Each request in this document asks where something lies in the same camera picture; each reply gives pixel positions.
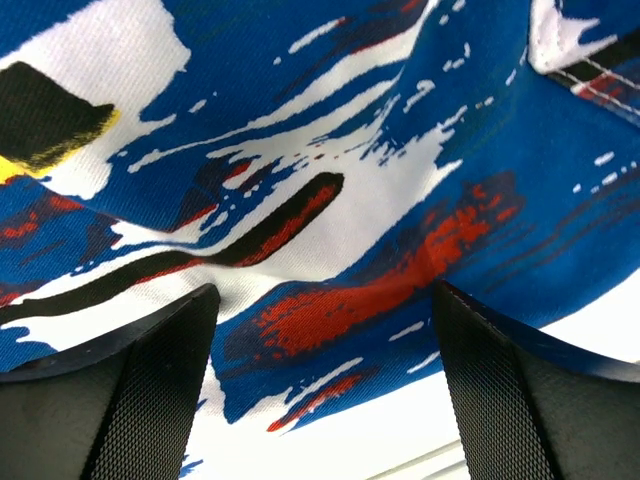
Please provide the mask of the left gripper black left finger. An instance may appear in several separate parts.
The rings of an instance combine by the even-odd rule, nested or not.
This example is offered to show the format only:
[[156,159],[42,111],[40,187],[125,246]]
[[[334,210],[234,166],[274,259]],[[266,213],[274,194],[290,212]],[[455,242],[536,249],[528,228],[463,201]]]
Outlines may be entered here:
[[2,373],[2,478],[178,478],[219,303],[207,284]]

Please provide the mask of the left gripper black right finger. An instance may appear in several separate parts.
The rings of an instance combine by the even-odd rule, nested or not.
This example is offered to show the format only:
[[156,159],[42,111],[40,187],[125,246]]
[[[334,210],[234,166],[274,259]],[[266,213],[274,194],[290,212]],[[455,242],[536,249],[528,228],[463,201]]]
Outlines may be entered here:
[[638,365],[559,340],[444,281],[432,319],[471,478],[638,478]]

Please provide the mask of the blue white patterned trousers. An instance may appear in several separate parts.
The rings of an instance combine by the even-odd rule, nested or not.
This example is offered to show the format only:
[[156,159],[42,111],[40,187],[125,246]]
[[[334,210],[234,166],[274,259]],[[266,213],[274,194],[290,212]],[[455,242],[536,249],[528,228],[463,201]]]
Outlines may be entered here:
[[638,358],[637,2],[2,3],[3,371],[213,284],[180,476],[396,476],[441,279]]

